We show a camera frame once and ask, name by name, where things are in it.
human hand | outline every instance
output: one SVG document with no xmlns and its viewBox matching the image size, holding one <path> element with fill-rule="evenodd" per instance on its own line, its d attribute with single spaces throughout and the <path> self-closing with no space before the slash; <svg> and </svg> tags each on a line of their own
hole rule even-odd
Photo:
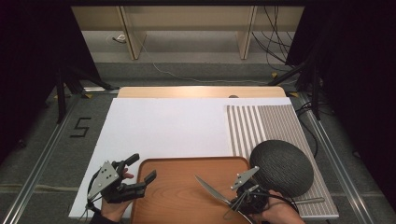
<svg viewBox="0 0 396 224">
<path fill-rule="evenodd" d="M 270 194 L 283 197 L 281 193 L 269 190 Z M 254 220 L 261 223 L 268 221 L 272 224 L 301 224 L 305 223 L 300 215 L 289 204 L 277 198 L 269 197 L 268 204 L 260 214 L 253 214 Z"/>
<path fill-rule="evenodd" d="M 128 168 L 123 170 L 123 177 L 124 178 L 134 178 L 134 175 L 126 173 Z M 122 219 L 122 215 L 124 214 L 126 208 L 132 202 L 123 202 L 123 203 L 108 203 L 105 199 L 102 198 L 102 209 L 101 215 L 111 221 L 120 222 Z"/>
</svg>

black mesh dome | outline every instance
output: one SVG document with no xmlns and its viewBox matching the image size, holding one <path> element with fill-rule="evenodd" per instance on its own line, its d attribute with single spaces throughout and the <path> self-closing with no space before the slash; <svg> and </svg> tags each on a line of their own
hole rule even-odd
<svg viewBox="0 0 396 224">
<path fill-rule="evenodd" d="M 250 167 L 260 170 L 253 178 L 265 189 L 279 191 L 285 197 L 306 193 L 314 182 L 309 159 L 296 146 L 281 140 L 268 140 L 255 146 Z"/>
</svg>

gray floor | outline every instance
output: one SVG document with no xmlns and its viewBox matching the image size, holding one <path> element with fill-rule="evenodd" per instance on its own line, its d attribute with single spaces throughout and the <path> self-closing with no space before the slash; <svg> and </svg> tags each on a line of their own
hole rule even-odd
<svg viewBox="0 0 396 224">
<path fill-rule="evenodd" d="M 247 60 L 240 60 L 233 33 L 227 32 L 152 32 L 148 33 L 145 50 L 139 60 L 131 61 L 125 44 L 113 41 L 120 32 L 85 32 L 103 81 L 114 86 L 180 86 L 180 85 L 246 85 L 257 86 L 272 80 L 271 74 L 280 69 L 289 69 L 274 58 L 269 58 L 252 40 Z M 282 34 L 285 43 L 288 36 Z M 277 55 L 282 55 L 279 46 L 272 45 Z M 288 79 L 281 86 L 286 91 L 294 91 L 296 77 Z M 83 82 L 85 86 L 95 86 Z M 43 108 L 35 124 L 25 137 L 27 147 L 16 148 L 0 166 L 0 217 L 6 218 L 7 210 L 16 200 L 41 152 L 56 128 L 57 103 L 55 93 L 49 96 L 48 108 Z M 66 101 L 76 103 L 64 125 L 59 142 L 44 164 L 38 177 L 35 192 L 29 196 L 27 204 L 17 217 L 18 223 L 76 223 L 68 217 L 69 210 L 77 195 L 77 190 L 90 162 L 91 154 L 106 119 L 107 110 L 114 93 L 94 93 L 90 97 L 72 96 Z M 290 98 L 297 109 L 302 105 L 301 97 Z M 359 195 L 373 218 L 374 223 L 396 223 L 396 216 L 387 200 L 375 184 L 361 160 L 352 154 L 354 147 L 349 142 L 336 115 L 328 106 L 320 108 L 321 124 L 345 165 Z M 83 138 L 70 137 L 81 134 L 75 130 L 78 118 L 91 118 L 81 123 L 89 127 Z M 312 130 L 307 115 L 302 121 Z M 304 129 L 306 138 L 315 148 L 311 134 Z M 332 164 L 319 145 L 316 157 L 326 185 L 336 203 L 340 217 L 331 223 L 359 223 L 350 201 L 340 185 L 340 180 Z M 308 223 L 326 223 L 324 220 Z"/>
</svg>

wooden tray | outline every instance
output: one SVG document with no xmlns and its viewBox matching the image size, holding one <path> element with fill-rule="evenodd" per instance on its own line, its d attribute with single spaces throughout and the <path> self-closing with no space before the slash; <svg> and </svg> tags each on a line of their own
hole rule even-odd
<svg viewBox="0 0 396 224">
<path fill-rule="evenodd" d="M 150 159 L 140 164 L 137 181 L 152 170 L 157 178 L 148 185 L 146 196 L 134 201 L 131 223 L 248 223 L 229 211 L 226 203 L 215 199 L 195 179 L 200 176 L 229 200 L 236 196 L 231 185 L 236 174 L 248 170 L 242 157 Z"/>
</svg>

blade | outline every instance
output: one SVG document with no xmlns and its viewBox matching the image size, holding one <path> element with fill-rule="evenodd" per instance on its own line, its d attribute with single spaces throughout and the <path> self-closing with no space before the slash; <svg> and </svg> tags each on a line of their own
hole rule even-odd
<svg viewBox="0 0 396 224">
<path fill-rule="evenodd" d="M 231 204 L 231 202 L 224 196 L 222 196 L 217 190 L 213 189 L 210 185 L 208 185 L 203 179 L 201 179 L 198 175 L 195 176 L 195 178 L 198 180 L 198 182 L 204 187 L 204 189 L 206 189 L 207 191 L 209 191 L 209 193 L 219 199 L 224 201 L 225 203 L 227 203 L 228 205 Z"/>
</svg>

